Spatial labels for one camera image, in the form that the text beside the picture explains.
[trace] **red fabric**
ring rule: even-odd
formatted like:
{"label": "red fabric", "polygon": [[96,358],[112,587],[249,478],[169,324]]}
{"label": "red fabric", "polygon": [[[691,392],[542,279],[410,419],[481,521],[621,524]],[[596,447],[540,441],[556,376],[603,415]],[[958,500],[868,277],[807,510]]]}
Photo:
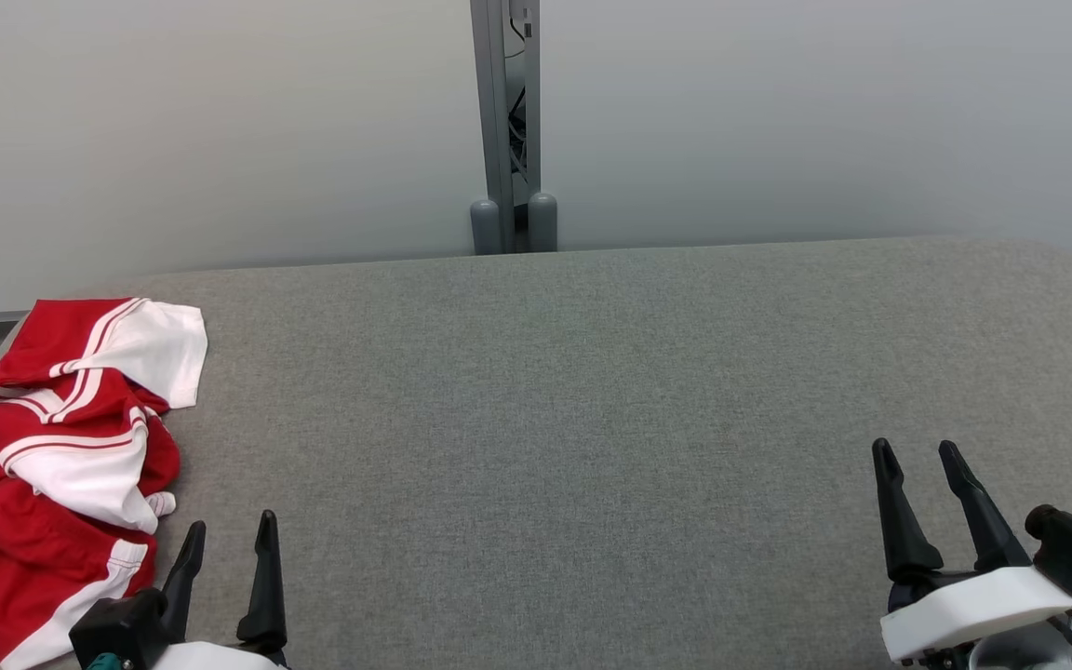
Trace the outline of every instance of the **red fabric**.
{"label": "red fabric", "polygon": [[[129,304],[133,300],[39,301],[0,361],[0,455],[16,449],[3,459],[5,471],[0,465],[0,661],[73,594],[105,580],[110,565],[133,572],[128,595],[151,585],[151,535],[72,512],[10,475],[12,459],[25,449],[101,448],[78,447],[69,444],[69,437],[103,441],[130,434],[137,423],[145,423],[146,430],[137,482],[142,495],[165,490],[179,474],[179,450],[154,416],[167,411],[164,399],[133,385],[118,370],[68,370],[68,363],[101,351],[109,324],[124,316]],[[94,385],[88,382],[89,373],[98,381]],[[43,402],[32,400],[39,397],[34,393],[14,398],[21,393],[18,387],[55,391],[55,397],[47,393]],[[84,406],[63,416],[51,412],[76,399]],[[35,436],[48,438],[34,444]],[[25,441],[21,448],[19,441]],[[140,563],[111,559],[119,539],[146,547]]]}

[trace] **red and white clothing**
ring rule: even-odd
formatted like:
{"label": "red and white clothing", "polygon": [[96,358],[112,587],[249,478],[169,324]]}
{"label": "red and white clothing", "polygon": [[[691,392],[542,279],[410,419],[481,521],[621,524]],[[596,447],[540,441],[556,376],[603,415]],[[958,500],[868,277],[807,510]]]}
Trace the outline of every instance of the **red and white clothing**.
{"label": "red and white clothing", "polygon": [[0,665],[71,652],[96,602],[151,584],[180,453],[159,414],[196,402],[200,310],[42,300],[0,361]]}

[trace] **white plastic part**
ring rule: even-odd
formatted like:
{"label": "white plastic part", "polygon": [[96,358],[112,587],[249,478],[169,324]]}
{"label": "white plastic part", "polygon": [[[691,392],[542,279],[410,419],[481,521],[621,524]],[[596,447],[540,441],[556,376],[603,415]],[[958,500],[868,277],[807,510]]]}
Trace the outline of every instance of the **white plastic part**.
{"label": "white plastic part", "polygon": [[213,645],[183,643],[167,647],[153,670],[282,670],[255,653]]}
{"label": "white plastic part", "polygon": [[918,659],[924,650],[949,649],[1029,626],[1072,610],[1072,596],[1037,568],[999,568],[938,589],[879,620],[888,656]]}

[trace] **teal component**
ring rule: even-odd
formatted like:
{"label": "teal component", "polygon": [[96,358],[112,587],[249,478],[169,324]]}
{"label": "teal component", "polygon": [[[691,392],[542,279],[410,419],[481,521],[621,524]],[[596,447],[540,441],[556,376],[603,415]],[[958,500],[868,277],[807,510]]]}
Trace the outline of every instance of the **teal component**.
{"label": "teal component", "polygon": [[123,670],[123,662],[114,653],[103,653],[86,670]]}

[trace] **gray fabric surface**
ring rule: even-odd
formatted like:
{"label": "gray fabric surface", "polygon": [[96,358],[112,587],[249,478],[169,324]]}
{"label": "gray fabric surface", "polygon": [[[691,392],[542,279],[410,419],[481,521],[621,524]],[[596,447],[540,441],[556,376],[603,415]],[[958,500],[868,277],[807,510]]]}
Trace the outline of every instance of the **gray fabric surface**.
{"label": "gray fabric surface", "polygon": [[[880,240],[211,271],[161,575],[208,522],[191,637],[233,640],[280,516],[289,662],[890,667],[869,445],[950,568],[936,457],[1013,526],[1072,510],[1072,257]],[[1018,531],[1029,547],[1031,540]]]}

